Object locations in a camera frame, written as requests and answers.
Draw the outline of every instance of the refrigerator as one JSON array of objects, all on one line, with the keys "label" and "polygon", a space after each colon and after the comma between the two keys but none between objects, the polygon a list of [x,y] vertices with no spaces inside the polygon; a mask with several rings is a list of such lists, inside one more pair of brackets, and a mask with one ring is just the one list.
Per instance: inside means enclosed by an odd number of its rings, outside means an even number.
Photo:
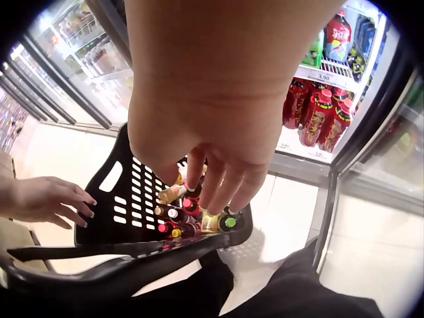
[{"label": "refrigerator", "polygon": [[[293,77],[349,99],[343,119],[349,124],[331,139],[331,117],[305,146],[308,129],[316,131],[311,121],[287,127],[282,114],[269,170],[318,187],[310,238],[319,235],[313,265],[322,283],[355,296],[391,299],[385,308],[395,317],[422,293],[423,70],[375,5],[349,0],[341,10],[350,27],[347,60],[330,58],[319,40]],[[325,27],[318,39],[327,43],[329,32]],[[116,135],[127,121],[131,66],[123,0],[62,0],[42,12],[13,47],[0,85],[45,124]],[[341,106],[335,104],[338,116]],[[302,107],[306,116],[308,104]],[[351,208],[361,204],[368,208]],[[378,218],[363,214],[370,206]],[[411,230],[393,233],[396,219]],[[364,279],[355,279],[366,270]]]}]

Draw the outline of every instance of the shelf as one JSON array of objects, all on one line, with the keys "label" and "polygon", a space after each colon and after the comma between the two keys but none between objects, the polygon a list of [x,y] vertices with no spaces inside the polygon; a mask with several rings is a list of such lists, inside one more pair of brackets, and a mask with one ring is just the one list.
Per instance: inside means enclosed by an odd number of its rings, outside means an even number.
[{"label": "shelf", "polygon": [[299,132],[298,129],[288,129],[283,126],[276,150],[325,163],[331,162],[332,155],[322,151],[318,145],[315,147],[303,146],[299,140]]},{"label": "shelf", "polygon": [[353,79],[349,65],[331,59],[321,58],[321,67],[314,68],[307,65],[299,65],[294,77],[303,78],[346,89],[356,93],[358,83]]}]

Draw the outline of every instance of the green packaging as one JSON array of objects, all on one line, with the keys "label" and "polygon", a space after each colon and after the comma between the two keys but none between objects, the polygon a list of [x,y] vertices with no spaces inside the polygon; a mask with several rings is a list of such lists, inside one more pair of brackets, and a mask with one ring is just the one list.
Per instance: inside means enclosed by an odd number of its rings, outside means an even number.
[{"label": "green packaging", "polygon": [[324,46],[324,31],[321,30],[320,33],[318,34],[318,37],[309,47],[308,52],[305,54],[305,57],[302,60],[302,64],[320,68],[323,46]]}]

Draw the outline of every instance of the black plastic basket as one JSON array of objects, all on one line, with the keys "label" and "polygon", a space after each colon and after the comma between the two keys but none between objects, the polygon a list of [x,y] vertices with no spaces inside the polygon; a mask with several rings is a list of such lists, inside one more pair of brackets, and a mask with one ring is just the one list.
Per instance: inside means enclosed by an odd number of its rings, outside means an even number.
[{"label": "black plastic basket", "polygon": [[[100,190],[116,162],[122,166],[117,183],[110,192]],[[160,221],[153,213],[157,193],[163,188],[164,184],[155,174],[134,158],[127,125],[124,124],[108,159],[86,187],[97,201],[96,206],[90,207],[95,217],[91,219],[79,213],[88,226],[76,227],[75,247],[17,248],[8,250],[8,253],[21,261],[99,254],[128,256],[106,261],[80,274],[59,275],[37,274],[16,268],[10,256],[0,253],[0,267],[7,275],[8,287],[72,302],[130,297],[143,286],[212,250],[239,245],[249,238],[253,226],[248,205],[241,213],[242,226],[230,232],[163,240],[163,234],[157,230]]]}]

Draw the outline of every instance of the black pants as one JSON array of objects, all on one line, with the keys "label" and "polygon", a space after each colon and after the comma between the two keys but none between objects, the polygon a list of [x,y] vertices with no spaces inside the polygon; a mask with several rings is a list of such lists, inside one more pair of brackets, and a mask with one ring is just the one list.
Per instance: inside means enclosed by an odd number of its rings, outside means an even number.
[{"label": "black pants", "polygon": [[[338,294],[320,284],[312,268],[315,243],[289,256],[265,288],[223,317],[382,317],[373,300]],[[199,261],[202,268],[186,280],[85,313],[119,310],[157,317],[218,317],[233,288],[233,275],[217,252]]]}]

